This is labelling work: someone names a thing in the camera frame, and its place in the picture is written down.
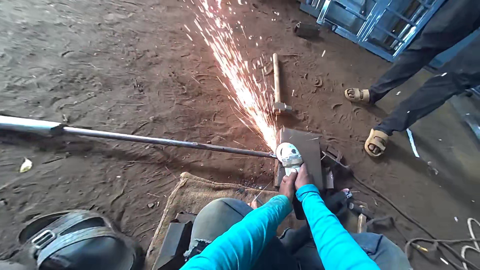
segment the jeans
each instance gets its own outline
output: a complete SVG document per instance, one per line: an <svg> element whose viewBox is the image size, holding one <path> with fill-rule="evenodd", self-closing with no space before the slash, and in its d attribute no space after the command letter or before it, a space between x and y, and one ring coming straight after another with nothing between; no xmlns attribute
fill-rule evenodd
<svg viewBox="0 0 480 270"><path fill-rule="evenodd" d="M216 199L206 205L193 223L192 237L186 256L199 254L209 243L239 222L253 209L245 202ZM381 270L412 269L407 256L385 236L375 233L353 233L353 239L377 263ZM287 229L281 238L273 237L262 251L253 270L322 270L323 265L310 236L308 226Z"/></svg>
<svg viewBox="0 0 480 270"><path fill-rule="evenodd" d="M390 90L403 84L439 53L480 27L480 1L447 0L434 14L425 28L378 81L369 88L371 104L383 98ZM415 121L440 107L449 98L480 84L480 47L472 42L445 64L441 74L424 83L416 92L402 101L375 130L392 135L404 131Z"/></svg>

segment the turquoise long-sleeve shirt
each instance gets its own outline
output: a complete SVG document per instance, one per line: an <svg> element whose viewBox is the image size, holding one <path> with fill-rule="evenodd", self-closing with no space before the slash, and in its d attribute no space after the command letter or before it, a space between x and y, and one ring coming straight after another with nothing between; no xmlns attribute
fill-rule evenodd
<svg viewBox="0 0 480 270"><path fill-rule="evenodd" d="M314 185L302 186L296 195L302 203L325 270L380 270L327 209ZM249 270L291 211L286 196L271 198L217 237L181 270Z"/></svg>

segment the toe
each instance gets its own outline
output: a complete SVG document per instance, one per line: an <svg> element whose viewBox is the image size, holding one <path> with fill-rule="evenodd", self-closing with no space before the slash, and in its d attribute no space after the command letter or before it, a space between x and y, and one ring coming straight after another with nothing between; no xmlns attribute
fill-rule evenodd
<svg viewBox="0 0 480 270"><path fill-rule="evenodd" d="M378 148L376 145L374 144L369 144L368 145L368 149L373 153L373 154L378 154L380 152L380 148Z"/></svg>

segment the hand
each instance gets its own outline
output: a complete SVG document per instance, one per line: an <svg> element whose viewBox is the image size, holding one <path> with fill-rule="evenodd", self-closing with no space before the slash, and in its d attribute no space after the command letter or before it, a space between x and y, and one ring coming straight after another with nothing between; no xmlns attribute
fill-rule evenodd
<svg viewBox="0 0 480 270"><path fill-rule="evenodd" d="M253 201L251 203L247 203L248 206L250 206L251 208L253 209L257 209L258 208L258 203L257 203L257 200L256 199L253 199Z"/></svg>
<svg viewBox="0 0 480 270"><path fill-rule="evenodd" d="M280 183L279 193L287 196L290 203L293 201L293 196L295 196L295 179L297 179L297 171L292 169L289 176L283 176L282 182Z"/></svg>
<svg viewBox="0 0 480 270"><path fill-rule="evenodd" d="M306 184L313 184L313 180L308 175L307 165L303 163L300 167L300 172L297 175L297 179L295 180L295 189L298 190Z"/></svg>

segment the angle grinder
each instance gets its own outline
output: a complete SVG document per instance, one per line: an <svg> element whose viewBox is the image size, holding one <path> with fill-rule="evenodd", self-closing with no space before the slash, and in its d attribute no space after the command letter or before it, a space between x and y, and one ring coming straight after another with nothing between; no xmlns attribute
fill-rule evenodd
<svg viewBox="0 0 480 270"><path fill-rule="evenodd" d="M277 146L275 150L277 159L282 163L285 168L285 175L289 176L293 170L297 172L300 171L300 166L303 164L301 154L298 149L291 143L281 143ZM298 201L297 197L293 197L293 210L295 211L295 217L298 220L305 219L305 212L303 212L303 207L301 202Z"/></svg>
<svg viewBox="0 0 480 270"><path fill-rule="evenodd" d="M275 154L285 168L286 176L289 176L293 169L297 172L300 170L303 160L298 149L293 144L281 143L277 146Z"/></svg>

